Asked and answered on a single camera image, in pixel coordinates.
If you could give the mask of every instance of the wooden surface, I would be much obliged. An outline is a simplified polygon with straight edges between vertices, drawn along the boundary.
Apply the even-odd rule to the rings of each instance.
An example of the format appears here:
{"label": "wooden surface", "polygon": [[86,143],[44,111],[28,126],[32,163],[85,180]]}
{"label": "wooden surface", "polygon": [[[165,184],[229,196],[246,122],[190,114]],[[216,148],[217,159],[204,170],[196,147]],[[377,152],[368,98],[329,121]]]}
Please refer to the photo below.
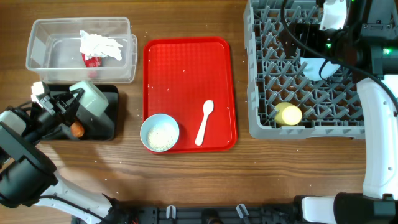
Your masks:
{"label": "wooden surface", "polygon": [[[120,200],[156,205],[259,205],[289,202],[295,195],[362,192],[364,141],[260,141],[250,136],[245,102],[245,4],[243,0],[0,4],[0,108],[28,100],[30,85],[39,80],[25,68],[36,19],[124,16],[138,38],[139,65],[133,83],[117,85],[121,107],[116,139],[38,145],[67,179]],[[201,36],[220,36],[231,46],[238,141],[226,152],[152,155],[139,139],[144,45],[156,38]],[[23,206],[0,207],[0,217],[3,224],[70,220],[69,215],[51,208]]]}

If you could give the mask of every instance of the crumpled paper towel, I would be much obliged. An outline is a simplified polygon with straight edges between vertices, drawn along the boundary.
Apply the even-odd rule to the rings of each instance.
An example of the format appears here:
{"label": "crumpled paper towel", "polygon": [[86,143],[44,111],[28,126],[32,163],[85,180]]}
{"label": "crumpled paper towel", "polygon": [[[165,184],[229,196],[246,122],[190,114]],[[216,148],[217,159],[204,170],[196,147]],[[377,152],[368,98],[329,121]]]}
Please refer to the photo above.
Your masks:
{"label": "crumpled paper towel", "polygon": [[88,34],[85,31],[80,31],[80,52],[85,54],[85,59],[92,57],[114,57],[116,60],[122,60],[120,47],[123,47],[114,39],[109,39],[97,34]]}

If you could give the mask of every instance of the gray dish drying rack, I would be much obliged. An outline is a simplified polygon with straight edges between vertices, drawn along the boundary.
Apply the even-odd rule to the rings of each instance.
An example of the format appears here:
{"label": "gray dish drying rack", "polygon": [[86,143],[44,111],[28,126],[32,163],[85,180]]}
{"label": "gray dish drying rack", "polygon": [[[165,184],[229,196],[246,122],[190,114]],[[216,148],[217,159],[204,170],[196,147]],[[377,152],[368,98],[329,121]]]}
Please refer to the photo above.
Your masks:
{"label": "gray dish drying rack", "polygon": [[[300,49],[296,57],[285,56],[278,39],[283,30],[282,1],[248,0],[243,15],[250,134],[256,139],[364,139],[363,112],[352,79],[342,84],[311,81],[302,73],[306,64],[300,64]],[[285,11],[288,22],[318,24],[322,19],[314,0],[291,1]],[[332,79],[340,81],[348,72],[340,68]],[[283,101],[302,110],[303,119],[298,125],[280,127],[274,121],[275,105]]]}

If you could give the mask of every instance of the yellow object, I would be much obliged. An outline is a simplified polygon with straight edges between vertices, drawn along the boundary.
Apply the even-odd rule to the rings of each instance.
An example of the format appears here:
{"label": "yellow object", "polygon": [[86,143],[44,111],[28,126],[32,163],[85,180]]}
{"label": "yellow object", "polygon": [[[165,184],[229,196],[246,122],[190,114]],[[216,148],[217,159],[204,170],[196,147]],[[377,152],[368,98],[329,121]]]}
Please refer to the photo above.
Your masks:
{"label": "yellow object", "polygon": [[301,110],[288,102],[282,102],[276,105],[275,109],[278,110],[275,121],[281,126],[293,126],[298,124],[303,118]]}

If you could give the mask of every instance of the green led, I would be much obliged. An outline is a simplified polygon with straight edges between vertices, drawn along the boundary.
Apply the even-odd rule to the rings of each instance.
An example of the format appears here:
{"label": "green led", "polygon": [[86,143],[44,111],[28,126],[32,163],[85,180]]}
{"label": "green led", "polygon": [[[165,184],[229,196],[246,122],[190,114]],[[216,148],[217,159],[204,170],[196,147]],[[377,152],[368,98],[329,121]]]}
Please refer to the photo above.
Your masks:
{"label": "green led", "polygon": [[390,54],[392,49],[383,49],[383,54]]}

